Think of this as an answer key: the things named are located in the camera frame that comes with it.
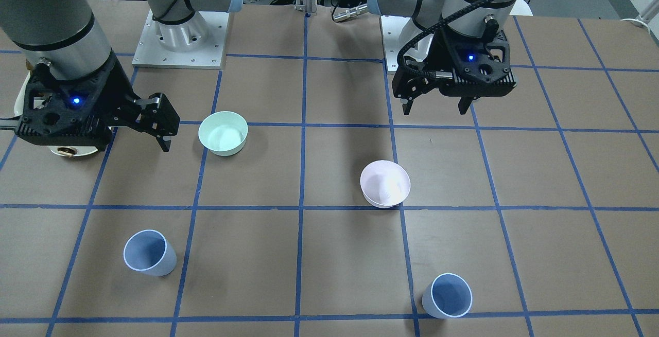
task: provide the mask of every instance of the white wire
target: white wire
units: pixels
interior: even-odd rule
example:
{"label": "white wire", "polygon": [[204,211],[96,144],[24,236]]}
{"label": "white wire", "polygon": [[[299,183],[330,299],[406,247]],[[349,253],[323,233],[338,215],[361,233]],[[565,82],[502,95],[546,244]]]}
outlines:
{"label": "white wire", "polygon": [[621,19],[621,21],[628,21],[628,22],[636,22],[636,23],[640,23],[643,27],[645,27],[646,30],[648,30],[648,33],[651,34],[650,26],[648,26],[647,23],[641,21],[640,19],[625,18],[625,19]]}

